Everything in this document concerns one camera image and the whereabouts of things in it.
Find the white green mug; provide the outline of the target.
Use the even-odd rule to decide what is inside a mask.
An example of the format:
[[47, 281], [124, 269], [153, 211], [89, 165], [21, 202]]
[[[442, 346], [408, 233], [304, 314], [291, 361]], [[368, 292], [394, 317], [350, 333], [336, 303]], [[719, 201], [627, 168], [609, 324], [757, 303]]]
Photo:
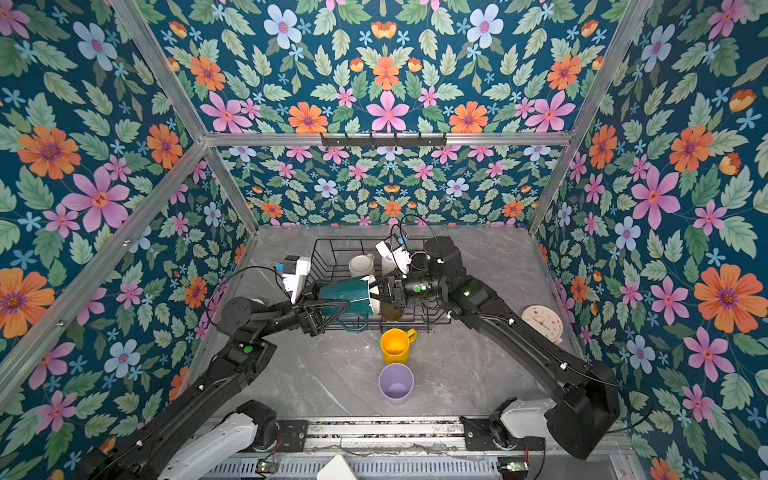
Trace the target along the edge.
[[349, 308], [342, 316], [379, 315], [380, 301], [372, 297], [372, 294], [379, 294], [375, 282], [374, 275], [332, 282], [319, 289], [318, 298], [324, 301], [346, 301]]

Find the olive green glass cup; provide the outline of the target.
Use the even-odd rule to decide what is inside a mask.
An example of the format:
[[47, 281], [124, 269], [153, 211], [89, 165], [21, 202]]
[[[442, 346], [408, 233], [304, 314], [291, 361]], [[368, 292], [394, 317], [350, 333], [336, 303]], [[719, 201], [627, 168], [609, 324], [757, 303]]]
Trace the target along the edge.
[[386, 322], [397, 322], [400, 321], [405, 314], [404, 308], [397, 308], [392, 306], [391, 304], [382, 304], [381, 305], [381, 318]]

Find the red white mug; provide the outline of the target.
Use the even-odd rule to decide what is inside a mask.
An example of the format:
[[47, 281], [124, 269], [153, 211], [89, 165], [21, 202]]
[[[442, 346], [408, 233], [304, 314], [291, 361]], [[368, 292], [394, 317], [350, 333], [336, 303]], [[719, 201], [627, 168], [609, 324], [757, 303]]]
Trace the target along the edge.
[[375, 274], [375, 258], [373, 254], [361, 254], [354, 256], [348, 262], [350, 276], [362, 278]]

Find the yellow mug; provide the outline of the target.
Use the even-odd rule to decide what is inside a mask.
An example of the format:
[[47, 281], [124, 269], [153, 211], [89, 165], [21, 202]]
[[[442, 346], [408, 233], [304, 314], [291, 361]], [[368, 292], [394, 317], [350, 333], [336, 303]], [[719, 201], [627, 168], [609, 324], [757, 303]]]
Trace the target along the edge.
[[408, 331], [393, 328], [387, 330], [380, 339], [382, 357], [387, 364], [406, 364], [410, 356], [410, 347], [418, 338], [415, 329]]

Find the lavender cup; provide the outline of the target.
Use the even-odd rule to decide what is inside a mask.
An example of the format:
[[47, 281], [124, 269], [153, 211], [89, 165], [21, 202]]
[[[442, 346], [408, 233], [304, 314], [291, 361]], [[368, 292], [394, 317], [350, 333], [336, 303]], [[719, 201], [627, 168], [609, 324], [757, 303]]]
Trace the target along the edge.
[[393, 363], [382, 369], [378, 378], [380, 393], [387, 401], [400, 405], [407, 401], [415, 386], [412, 370], [405, 364]]

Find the white faceted mug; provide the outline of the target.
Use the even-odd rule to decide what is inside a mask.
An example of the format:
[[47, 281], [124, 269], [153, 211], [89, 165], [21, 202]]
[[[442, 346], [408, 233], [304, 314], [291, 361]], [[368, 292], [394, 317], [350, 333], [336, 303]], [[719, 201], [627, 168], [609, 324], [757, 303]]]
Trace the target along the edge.
[[389, 256], [383, 256], [381, 258], [381, 272], [383, 275], [387, 275], [397, 270], [397, 265], [394, 258]]

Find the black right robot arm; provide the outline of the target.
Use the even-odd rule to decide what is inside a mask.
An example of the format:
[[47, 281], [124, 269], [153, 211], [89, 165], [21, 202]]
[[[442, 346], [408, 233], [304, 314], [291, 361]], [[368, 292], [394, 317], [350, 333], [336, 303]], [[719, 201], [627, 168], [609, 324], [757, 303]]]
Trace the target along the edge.
[[434, 301], [446, 314], [488, 337], [543, 387], [553, 406], [544, 412], [553, 440], [571, 456], [587, 459], [618, 420], [615, 373], [604, 363], [588, 364], [547, 339], [487, 283], [469, 274], [448, 236], [425, 240], [420, 251], [405, 245], [377, 249], [395, 268], [379, 280], [377, 299], [404, 308], [415, 298]]

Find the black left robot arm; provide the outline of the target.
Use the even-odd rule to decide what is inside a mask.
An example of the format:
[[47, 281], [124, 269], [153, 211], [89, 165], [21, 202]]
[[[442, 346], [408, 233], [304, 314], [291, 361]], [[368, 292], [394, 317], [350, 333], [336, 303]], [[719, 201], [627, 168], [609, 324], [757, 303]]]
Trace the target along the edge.
[[238, 451], [271, 446], [278, 434], [276, 414], [257, 401], [244, 403], [204, 436], [195, 434], [266, 369], [276, 351], [267, 336], [294, 329], [317, 336], [349, 307], [346, 300], [272, 305], [245, 297], [228, 301], [220, 310], [218, 329], [230, 338], [206, 370], [168, 408], [109, 452], [89, 452], [77, 465], [75, 478], [199, 479]]

